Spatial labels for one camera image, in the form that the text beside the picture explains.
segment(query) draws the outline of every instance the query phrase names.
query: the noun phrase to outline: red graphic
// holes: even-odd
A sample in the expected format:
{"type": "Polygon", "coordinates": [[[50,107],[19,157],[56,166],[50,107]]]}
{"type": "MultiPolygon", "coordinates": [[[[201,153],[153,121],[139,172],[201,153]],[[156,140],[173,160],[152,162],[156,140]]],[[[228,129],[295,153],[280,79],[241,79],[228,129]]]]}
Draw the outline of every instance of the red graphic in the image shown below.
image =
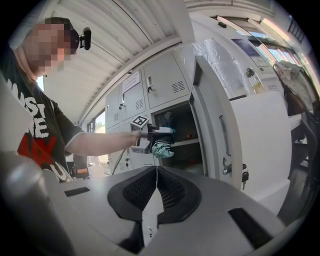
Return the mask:
{"type": "Polygon", "coordinates": [[[40,167],[43,163],[51,165],[53,159],[51,152],[56,144],[57,137],[51,137],[49,143],[46,144],[43,138],[31,138],[31,150],[29,149],[28,135],[25,133],[18,148],[18,153],[33,159],[40,167]]]}

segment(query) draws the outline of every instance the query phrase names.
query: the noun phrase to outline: ceiling beam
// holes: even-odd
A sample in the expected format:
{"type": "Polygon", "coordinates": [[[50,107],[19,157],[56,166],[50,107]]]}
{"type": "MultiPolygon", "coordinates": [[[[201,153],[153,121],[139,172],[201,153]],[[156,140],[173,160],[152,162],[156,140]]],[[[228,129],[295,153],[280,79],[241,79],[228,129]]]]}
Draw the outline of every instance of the ceiling beam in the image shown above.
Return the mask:
{"type": "Polygon", "coordinates": [[[171,20],[182,43],[194,43],[196,40],[195,33],[185,2],[183,0],[161,0],[159,1],[159,4],[162,6],[167,17],[171,20]]]}

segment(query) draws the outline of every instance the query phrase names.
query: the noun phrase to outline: person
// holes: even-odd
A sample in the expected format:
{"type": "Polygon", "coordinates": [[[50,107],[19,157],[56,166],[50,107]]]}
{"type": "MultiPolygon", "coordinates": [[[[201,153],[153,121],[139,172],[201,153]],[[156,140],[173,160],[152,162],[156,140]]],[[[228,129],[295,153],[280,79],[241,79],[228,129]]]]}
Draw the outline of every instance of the person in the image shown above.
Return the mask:
{"type": "Polygon", "coordinates": [[[70,20],[52,17],[36,24],[17,49],[7,45],[0,60],[8,87],[33,116],[17,152],[32,158],[43,170],[53,171],[60,182],[72,180],[67,155],[106,155],[134,145],[140,137],[139,131],[84,132],[39,88],[38,77],[63,65],[78,46],[79,35],[70,20]]]}

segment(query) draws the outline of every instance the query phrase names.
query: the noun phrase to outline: key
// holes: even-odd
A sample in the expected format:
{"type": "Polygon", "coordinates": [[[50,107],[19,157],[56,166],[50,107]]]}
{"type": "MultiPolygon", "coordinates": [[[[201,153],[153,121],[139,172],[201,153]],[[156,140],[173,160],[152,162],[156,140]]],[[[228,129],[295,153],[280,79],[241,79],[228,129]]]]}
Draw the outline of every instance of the key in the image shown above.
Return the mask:
{"type": "Polygon", "coordinates": [[[245,186],[248,180],[249,180],[249,172],[244,171],[242,173],[242,190],[245,190],[245,186]]]}

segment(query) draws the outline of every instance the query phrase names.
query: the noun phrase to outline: black t-shirt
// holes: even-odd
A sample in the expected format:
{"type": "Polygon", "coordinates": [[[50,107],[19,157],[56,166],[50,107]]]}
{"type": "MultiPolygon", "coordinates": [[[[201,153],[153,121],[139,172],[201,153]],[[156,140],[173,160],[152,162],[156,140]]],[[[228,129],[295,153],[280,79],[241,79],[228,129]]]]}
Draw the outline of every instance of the black t-shirt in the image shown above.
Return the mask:
{"type": "Polygon", "coordinates": [[[28,78],[9,46],[0,60],[0,69],[13,95],[33,115],[33,123],[17,152],[33,159],[43,170],[53,171],[60,182],[71,180],[65,148],[84,131],[63,114],[58,104],[48,98],[36,82],[28,78]]]}

